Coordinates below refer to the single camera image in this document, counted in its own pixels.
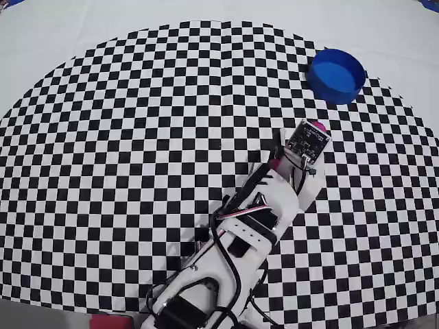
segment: black cable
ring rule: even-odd
[[[229,310],[228,308],[223,307],[223,306],[217,306],[217,307],[215,307],[215,310],[218,310],[219,312],[226,313],[226,315],[228,317],[230,317],[230,319],[233,321],[233,326],[235,328],[238,327],[238,325],[239,325],[238,318],[236,317],[234,312],[232,312],[231,310]]]
[[[309,173],[312,174],[312,175],[315,175],[315,173],[313,173],[313,171],[315,171],[315,169],[313,169],[313,168],[309,168],[309,169],[301,168],[301,167],[298,166],[296,163],[294,163],[294,161],[291,160],[291,159],[289,158],[289,156],[287,156],[287,154],[285,154],[285,157],[286,157],[286,159],[287,159],[287,160],[288,160],[293,166],[295,166],[297,169],[300,169],[301,171],[306,171],[306,172],[309,172]]]
[[[305,183],[305,178],[307,177],[307,172],[305,170],[302,170],[302,177],[300,179],[299,187],[296,190],[296,194],[299,195],[299,193],[302,191],[303,184]]]
[[[238,272],[235,264],[233,263],[232,258],[230,258],[230,256],[228,255],[228,252],[226,251],[226,249],[222,245],[222,242],[220,241],[220,238],[218,237],[217,228],[215,225],[215,220],[216,220],[215,215],[212,215],[210,220],[209,220],[209,225],[210,225],[211,231],[212,231],[213,242],[216,243],[218,249],[222,253],[222,256],[224,257],[228,266],[232,270],[232,273],[233,273],[233,276],[235,277],[235,282],[236,282],[235,294],[233,295],[232,299],[230,300],[230,302],[228,303],[228,305],[226,307],[226,309],[231,312],[233,306],[236,304],[236,301],[239,298],[239,294],[241,293],[241,278],[239,277],[239,272]],[[213,324],[211,329],[217,329],[220,326],[220,324],[224,321],[226,316],[227,316],[226,312],[221,313],[221,315],[218,317],[217,321],[215,321],[215,323]]]
[[[252,298],[252,299],[250,300],[250,303],[252,303],[254,309],[255,309],[260,315],[262,315],[262,317],[263,317],[264,319],[266,319],[267,321],[269,321],[271,324],[274,324],[275,326],[278,326],[278,325],[279,325],[279,324],[276,323],[271,317],[269,317],[268,315],[266,315],[266,314],[264,313],[264,311],[261,310],[261,309],[259,308],[259,306],[257,306],[256,302],[254,301],[254,298]]]
[[[291,170],[291,185],[293,186],[293,190],[296,191],[296,183],[294,181],[294,174],[295,174],[296,168],[293,168]]]
[[[190,265],[187,265],[186,267],[183,267],[182,269],[179,269],[178,271],[173,272],[173,274],[170,275],[170,277],[168,277],[166,279],[166,281],[164,283],[157,283],[157,284],[152,284],[151,287],[148,289],[147,293],[146,293],[146,308],[148,309],[148,313],[147,312],[139,312],[140,314],[150,314],[153,317],[157,317],[157,314],[152,310],[152,307],[150,306],[150,298],[152,297],[152,291],[158,287],[161,286],[163,284],[168,284],[169,281],[171,281],[172,279],[174,279],[178,274],[180,274],[181,272],[183,272],[185,269],[190,268],[190,266],[196,264],[198,262],[198,260],[203,257],[203,255],[205,253],[207,253],[213,246],[215,245],[215,241],[212,243],[211,246],[209,246],[208,248],[206,248],[206,250],[199,255],[193,262],[191,262]]]
[[[262,263],[263,266],[263,273],[261,278],[259,279],[259,281],[255,284],[254,288],[253,288],[253,292],[257,291],[257,289],[263,284],[263,282],[265,281],[265,278],[267,277],[268,274],[268,261],[267,259],[265,259]]]
[[[253,289],[250,289],[247,301],[246,301],[246,305],[244,306],[244,310],[247,308],[248,303],[250,302],[254,309],[267,321],[269,321],[271,324],[274,324],[275,326],[278,326],[278,324],[268,315],[266,315],[263,310],[261,310],[255,300],[254,300],[254,292],[257,291],[257,289],[263,284],[263,282],[265,281],[265,278],[267,277],[268,274],[268,261],[267,259],[265,259],[261,265],[263,267],[263,273],[261,278],[259,279],[259,281],[255,284]]]

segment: white wire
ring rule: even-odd
[[[269,206],[257,206],[257,207],[254,207],[254,208],[250,208],[250,209],[245,209],[245,210],[241,210],[241,211],[238,211],[238,212],[234,212],[233,214],[221,216],[221,217],[219,217],[219,219],[227,219],[227,218],[232,218],[232,217],[236,217],[236,216],[247,215],[247,214],[250,214],[252,212],[255,212],[255,211],[258,211],[258,210],[263,210],[263,209],[273,210],[273,208],[269,207]]]
[[[306,168],[306,163],[305,163],[305,167],[301,167],[299,165],[297,165],[289,156],[287,156],[287,154],[284,154],[284,157],[286,157],[286,159],[292,164],[294,165],[297,169],[301,170],[301,171],[309,171],[309,169]]]

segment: checkerboard mat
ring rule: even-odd
[[[303,328],[436,311],[438,139],[379,79],[334,106],[305,81],[322,47],[270,25],[185,22],[60,65],[0,122],[0,294],[138,311],[275,129],[318,119],[326,186],[269,256],[259,306]]]

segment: white backdrop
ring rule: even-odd
[[[439,136],[439,14],[416,0],[26,0],[0,16],[0,117],[97,43],[200,19],[268,23],[348,51]]]

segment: blue bowl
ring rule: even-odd
[[[317,98],[334,104],[349,104],[363,88],[366,72],[352,55],[325,49],[313,59],[306,77]]]
[[[439,12],[439,3],[434,2],[433,0],[421,0],[421,2],[427,9]]]

